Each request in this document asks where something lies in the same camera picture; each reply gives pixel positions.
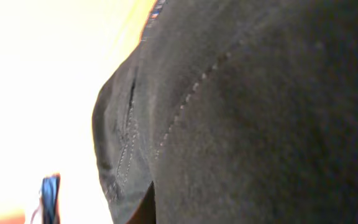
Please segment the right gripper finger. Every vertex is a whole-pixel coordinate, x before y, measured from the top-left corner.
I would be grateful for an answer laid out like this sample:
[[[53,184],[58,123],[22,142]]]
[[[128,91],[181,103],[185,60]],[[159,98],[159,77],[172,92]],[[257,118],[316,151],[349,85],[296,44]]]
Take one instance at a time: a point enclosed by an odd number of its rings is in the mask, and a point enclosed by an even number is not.
[[[155,189],[151,182],[145,197],[140,202],[127,224],[156,224]]]

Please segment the black shorts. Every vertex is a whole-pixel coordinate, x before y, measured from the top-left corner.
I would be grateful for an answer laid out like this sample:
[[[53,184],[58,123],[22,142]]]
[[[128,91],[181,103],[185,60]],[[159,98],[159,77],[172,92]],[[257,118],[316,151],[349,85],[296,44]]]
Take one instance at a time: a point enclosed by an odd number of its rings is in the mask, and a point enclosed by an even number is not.
[[[358,223],[358,0],[157,1],[92,122],[114,223]]]

